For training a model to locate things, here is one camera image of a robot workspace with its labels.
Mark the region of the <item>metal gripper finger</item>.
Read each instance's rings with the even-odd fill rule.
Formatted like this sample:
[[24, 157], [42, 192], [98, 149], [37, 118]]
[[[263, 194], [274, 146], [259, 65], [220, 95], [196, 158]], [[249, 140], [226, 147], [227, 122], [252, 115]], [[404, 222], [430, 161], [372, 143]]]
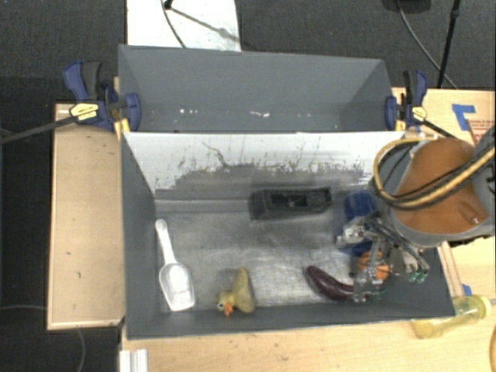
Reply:
[[364, 303], [367, 299], [378, 296], [380, 292], [380, 279], [374, 270], [366, 268], [359, 271], [353, 282], [353, 300]]
[[365, 225], [364, 224], [345, 224], [342, 227], [341, 233], [336, 237], [335, 246], [337, 249], [344, 249], [348, 246], [354, 246], [362, 243], [365, 240]]

